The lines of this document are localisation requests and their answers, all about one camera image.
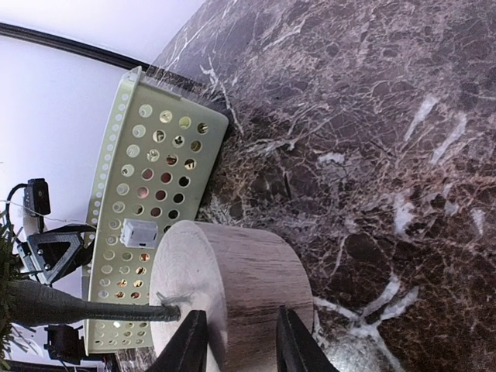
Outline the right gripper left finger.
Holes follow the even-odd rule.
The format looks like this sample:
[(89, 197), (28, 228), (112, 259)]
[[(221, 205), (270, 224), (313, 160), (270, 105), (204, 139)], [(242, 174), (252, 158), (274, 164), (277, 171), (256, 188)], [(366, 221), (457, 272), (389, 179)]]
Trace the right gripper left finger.
[(208, 323), (203, 310), (191, 310), (146, 372), (206, 372)]

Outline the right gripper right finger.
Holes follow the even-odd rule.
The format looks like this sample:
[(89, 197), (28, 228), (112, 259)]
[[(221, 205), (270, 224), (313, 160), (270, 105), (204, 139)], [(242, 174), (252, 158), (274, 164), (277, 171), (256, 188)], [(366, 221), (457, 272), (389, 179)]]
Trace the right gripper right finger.
[(276, 357), (279, 372), (338, 372), (298, 314), (283, 305), (278, 309)]

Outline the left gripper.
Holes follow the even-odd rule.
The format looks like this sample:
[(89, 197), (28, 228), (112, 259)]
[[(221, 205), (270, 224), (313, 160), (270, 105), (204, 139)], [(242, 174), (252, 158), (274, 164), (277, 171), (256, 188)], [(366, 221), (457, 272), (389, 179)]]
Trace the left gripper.
[[(95, 243), (92, 240), (85, 246), (83, 235), (86, 233), (95, 233), (95, 227), (68, 225), (28, 236), (28, 272), (41, 284), (51, 285), (77, 268), (90, 264)], [(84, 341), (77, 329), (68, 325), (48, 325), (44, 330), (47, 341), (43, 348), (51, 360), (81, 364)]]

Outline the small green christmas tree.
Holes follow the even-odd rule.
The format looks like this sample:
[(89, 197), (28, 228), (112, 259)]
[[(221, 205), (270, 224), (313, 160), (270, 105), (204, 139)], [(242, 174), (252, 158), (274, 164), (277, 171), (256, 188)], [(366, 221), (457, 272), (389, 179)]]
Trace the small green christmas tree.
[(1, 212), (1, 368), (9, 369), (12, 326), (31, 329), (49, 324), (71, 324), (82, 320), (124, 322), (176, 322), (178, 306), (163, 303), (126, 305), (85, 301), (37, 281), (24, 279), (12, 253), (15, 237), (7, 210)]

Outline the beige plastic basket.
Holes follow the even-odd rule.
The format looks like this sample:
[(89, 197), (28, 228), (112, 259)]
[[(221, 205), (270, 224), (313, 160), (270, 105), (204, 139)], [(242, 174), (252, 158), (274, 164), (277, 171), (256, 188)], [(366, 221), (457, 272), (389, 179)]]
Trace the beige plastic basket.
[[(98, 157), (87, 222), (93, 258), (82, 270), (84, 300), (149, 301), (157, 247), (176, 222), (197, 215), (229, 121), (221, 113), (145, 82), (140, 67), (119, 82)], [(119, 241), (124, 219), (154, 221), (154, 249)]]

